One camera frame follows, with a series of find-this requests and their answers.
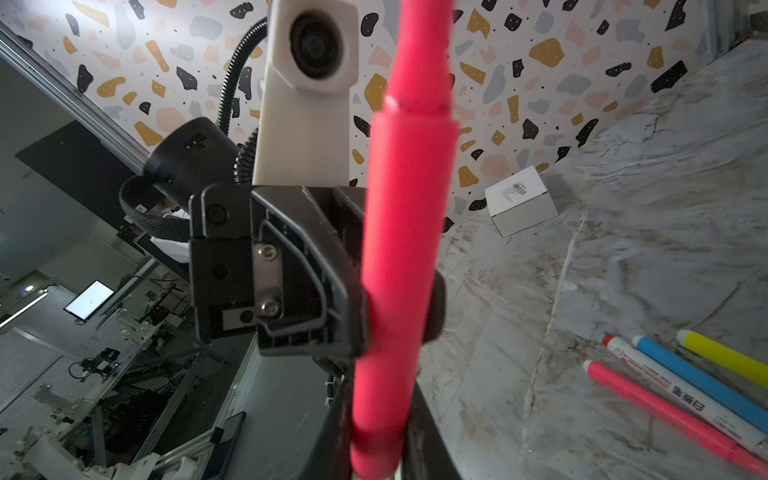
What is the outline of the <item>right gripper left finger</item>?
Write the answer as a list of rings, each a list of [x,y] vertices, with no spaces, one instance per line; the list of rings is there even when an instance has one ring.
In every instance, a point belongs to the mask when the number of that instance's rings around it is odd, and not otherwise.
[[[353,381],[345,377],[320,435],[308,459],[309,479],[349,480],[353,476],[350,460]]]

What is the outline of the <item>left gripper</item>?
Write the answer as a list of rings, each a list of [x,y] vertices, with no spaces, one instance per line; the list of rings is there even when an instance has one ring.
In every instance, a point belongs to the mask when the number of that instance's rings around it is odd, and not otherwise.
[[[365,189],[349,186],[213,184],[192,196],[200,340],[252,334],[264,356],[362,356],[370,345],[365,213]]]

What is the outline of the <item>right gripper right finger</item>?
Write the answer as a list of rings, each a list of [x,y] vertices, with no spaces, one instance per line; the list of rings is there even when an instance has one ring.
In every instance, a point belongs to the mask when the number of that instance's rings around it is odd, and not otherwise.
[[[401,478],[461,480],[424,395],[414,386],[401,458]]]

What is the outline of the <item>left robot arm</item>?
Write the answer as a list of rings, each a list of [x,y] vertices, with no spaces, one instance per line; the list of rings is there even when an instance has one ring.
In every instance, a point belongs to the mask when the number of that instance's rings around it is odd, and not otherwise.
[[[366,192],[254,186],[255,147],[208,118],[189,121],[122,185],[120,204],[152,237],[188,247],[202,342],[252,335],[265,356],[357,358],[370,343]]]

